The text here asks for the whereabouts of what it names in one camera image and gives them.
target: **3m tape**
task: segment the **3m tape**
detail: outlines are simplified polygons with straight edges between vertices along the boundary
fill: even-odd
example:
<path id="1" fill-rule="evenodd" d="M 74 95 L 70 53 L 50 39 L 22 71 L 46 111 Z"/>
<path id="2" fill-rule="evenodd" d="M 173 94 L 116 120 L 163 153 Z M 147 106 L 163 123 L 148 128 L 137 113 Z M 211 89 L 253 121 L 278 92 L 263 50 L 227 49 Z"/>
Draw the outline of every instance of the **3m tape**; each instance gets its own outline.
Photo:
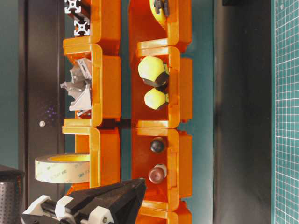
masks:
<path id="1" fill-rule="evenodd" d="M 89 154 L 56 154 L 36 158 L 36 179 L 47 183 L 89 182 Z"/>

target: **orange storage bin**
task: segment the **orange storage bin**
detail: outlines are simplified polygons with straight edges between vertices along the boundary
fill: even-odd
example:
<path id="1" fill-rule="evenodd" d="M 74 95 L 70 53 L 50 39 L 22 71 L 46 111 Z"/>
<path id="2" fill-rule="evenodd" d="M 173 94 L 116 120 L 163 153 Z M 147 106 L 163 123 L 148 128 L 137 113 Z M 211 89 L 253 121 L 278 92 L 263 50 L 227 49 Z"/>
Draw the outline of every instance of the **orange storage bin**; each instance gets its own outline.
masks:
<path id="1" fill-rule="evenodd" d="M 151 141 L 160 136 L 167 142 L 159 154 L 151 151 Z M 153 184 L 149 171 L 157 164 L 167 166 L 167 176 Z M 176 129 L 132 129 L 132 179 L 145 178 L 147 190 L 142 207 L 171 210 L 179 207 L 180 199 L 192 195 L 192 136 Z"/>
<path id="2" fill-rule="evenodd" d="M 166 30 L 153 16 L 150 0 L 130 0 L 129 48 L 133 59 L 136 48 L 176 46 L 185 52 L 192 40 L 191 0 L 169 0 L 170 16 Z"/>
<path id="3" fill-rule="evenodd" d="M 120 181 L 120 136 L 117 128 L 63 127 L 62 132 L 75 135 L 76 153 L 90 154 L 89 183 L 73 184 L 68 194 Z"/>
<path id="4" fill-rule="evenodd" d="M 136 224 L 192 224 L 192 214 L 186 202 L 181 202 L 176 211 L 140 208 Z"/>
<path id="5" fill-rule="evenodd" d="M 64 40 L 64 47 L 97 43 L 106 55 L 118 55 L 121 40 L 121 0 L 89 0 L 90 35 Z"/>
<path id="6" fill-rule="evenodd" d="M 64 126 L 97 127 L 103 119 L 119 120 L 121 117 L 121 59 L 103 55 L 97 44 L 83 44 L 64 48 L 70 62 L 89 58 L 92 61 L 91 115 L 65 119 Z"/>
<path id="7" fill-rule="evenodd" d="M 161 58 L 169 67 L 169 103 L 161 110 L 146 106 L 144 95 L 153 87 L 143 83 L 138 64 L 146 56 Z M 176 47 L 142 49 L 131 64 L 132 124 L 142 128 L 176 128 L 193 118 L 193 61 L 181 58 Z"/>

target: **green cutting mat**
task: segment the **green cutting mat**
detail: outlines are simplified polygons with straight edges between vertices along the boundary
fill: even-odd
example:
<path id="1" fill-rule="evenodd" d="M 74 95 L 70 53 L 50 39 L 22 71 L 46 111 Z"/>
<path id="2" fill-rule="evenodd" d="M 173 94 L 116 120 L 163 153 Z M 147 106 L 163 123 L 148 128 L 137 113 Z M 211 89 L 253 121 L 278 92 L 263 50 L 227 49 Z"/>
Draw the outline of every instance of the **green cutting mat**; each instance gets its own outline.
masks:
<path id="1" fill-rule="evenodd" d="M 299 0 L 274 0 L 273 221 L 299 224 Z"/>

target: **black knob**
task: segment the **black knob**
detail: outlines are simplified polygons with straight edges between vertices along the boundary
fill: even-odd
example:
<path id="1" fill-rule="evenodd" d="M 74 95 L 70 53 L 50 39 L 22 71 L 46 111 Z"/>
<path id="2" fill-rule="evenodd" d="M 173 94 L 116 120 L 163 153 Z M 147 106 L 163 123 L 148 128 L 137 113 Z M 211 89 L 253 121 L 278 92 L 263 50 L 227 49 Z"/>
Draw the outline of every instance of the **black knob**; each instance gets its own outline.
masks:
<path id="1" fill-rule="evenodd" d="M 165 143 L 164 139 L 161 137 L 154 138 L 150 144 L 150 149 L 154 153 L 163 152 L 165 150 L 165 147 L 166 147 L 166 143 Z"/>

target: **perforated metal container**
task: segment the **perforated metal container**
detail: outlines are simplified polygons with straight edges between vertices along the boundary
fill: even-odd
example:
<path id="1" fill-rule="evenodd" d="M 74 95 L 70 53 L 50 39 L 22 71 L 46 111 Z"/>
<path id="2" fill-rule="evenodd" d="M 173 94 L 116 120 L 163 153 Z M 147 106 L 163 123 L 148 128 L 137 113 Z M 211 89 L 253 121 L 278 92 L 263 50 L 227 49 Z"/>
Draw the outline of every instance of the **perforated metal container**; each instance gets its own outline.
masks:
<path id="1" fill-rule="evenodd" d="M 0 165 L 0 224 L 19 224 L 24 173 Z"/>

